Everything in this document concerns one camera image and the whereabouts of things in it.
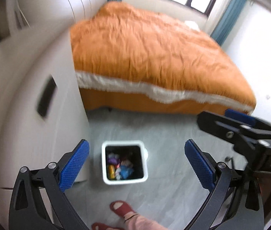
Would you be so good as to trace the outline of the grey bedside table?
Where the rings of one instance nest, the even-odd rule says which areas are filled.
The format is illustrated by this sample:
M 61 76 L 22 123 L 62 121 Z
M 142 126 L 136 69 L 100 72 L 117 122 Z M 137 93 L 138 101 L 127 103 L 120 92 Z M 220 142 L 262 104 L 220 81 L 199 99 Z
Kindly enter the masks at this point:
M 89 138 L 70 23 L 50 21 L 0 42 L 0 226 L 19 169 L 46 167 Z

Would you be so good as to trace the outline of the orange bed blanket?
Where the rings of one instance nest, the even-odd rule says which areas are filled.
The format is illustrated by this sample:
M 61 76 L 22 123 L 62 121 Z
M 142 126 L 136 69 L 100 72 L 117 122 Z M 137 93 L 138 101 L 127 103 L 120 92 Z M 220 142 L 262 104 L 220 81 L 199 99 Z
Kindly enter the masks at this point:
M 109 2 L 70 28 L 84 107 L 251 114 L 253 90 L 205 32 L 165 14 Z

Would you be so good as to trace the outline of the white square trash bin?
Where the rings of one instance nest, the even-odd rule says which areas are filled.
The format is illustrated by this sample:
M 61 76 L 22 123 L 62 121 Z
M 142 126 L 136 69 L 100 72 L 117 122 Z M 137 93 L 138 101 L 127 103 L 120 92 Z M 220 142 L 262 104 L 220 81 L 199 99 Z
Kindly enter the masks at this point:
M 105 141 L 102 144 L 102 174 L 107 185 L 142 183 L 148 179 L 148 151 L 140 140 Z M 132 167 L 134 172 L 126 180 L 119 174 L 120 166 Z

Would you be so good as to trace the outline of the blue snack bag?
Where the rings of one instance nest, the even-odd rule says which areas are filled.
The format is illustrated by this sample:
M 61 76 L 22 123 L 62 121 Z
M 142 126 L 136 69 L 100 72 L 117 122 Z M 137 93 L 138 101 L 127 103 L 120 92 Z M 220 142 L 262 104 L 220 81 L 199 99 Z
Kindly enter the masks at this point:
M 120 174 L 122 180 L 128 179 L 133 174 L 133 172 L 134 172 L 134 170 L 132 167 L 125 166 L 125 165 L 120 166 L 119 174 Z

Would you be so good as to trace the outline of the red slipper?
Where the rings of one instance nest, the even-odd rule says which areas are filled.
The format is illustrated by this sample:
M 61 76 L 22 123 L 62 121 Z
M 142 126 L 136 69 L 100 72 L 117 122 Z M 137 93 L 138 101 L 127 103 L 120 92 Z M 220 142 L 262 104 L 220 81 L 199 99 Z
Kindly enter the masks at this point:
M 122 200 L 112 202 L 109 205 L 109 208 L 116 215 L 118 215 L 121 218 L 124 218 L 125 220 L 136 215 L 136 212 L 132 209 L 132 207 L 127 202 Z
M 92 224 L 92 230 L 124 230 L 123 228 L 120 227 L 111 227 L 103 223 L 93 223 Z

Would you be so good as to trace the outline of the right teal curtain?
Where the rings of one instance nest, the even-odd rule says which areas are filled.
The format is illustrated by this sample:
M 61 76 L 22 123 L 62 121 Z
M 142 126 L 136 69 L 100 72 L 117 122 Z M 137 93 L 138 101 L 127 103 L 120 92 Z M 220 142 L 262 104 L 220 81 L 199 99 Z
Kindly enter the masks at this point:
M 247 0 L 230 0 L 221 19 L 214 28 L 211 37 L 219 46 L 222 46 L 233 29 L 238 17 L 240 16 Z

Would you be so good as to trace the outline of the beige padded headboard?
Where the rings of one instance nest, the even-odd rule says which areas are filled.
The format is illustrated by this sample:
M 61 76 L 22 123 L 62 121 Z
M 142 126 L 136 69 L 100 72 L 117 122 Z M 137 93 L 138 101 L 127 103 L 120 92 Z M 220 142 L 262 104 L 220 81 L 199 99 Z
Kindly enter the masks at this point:
M 37 23 L 90 19 L 107 0 L 6 0 L 9 33 Z

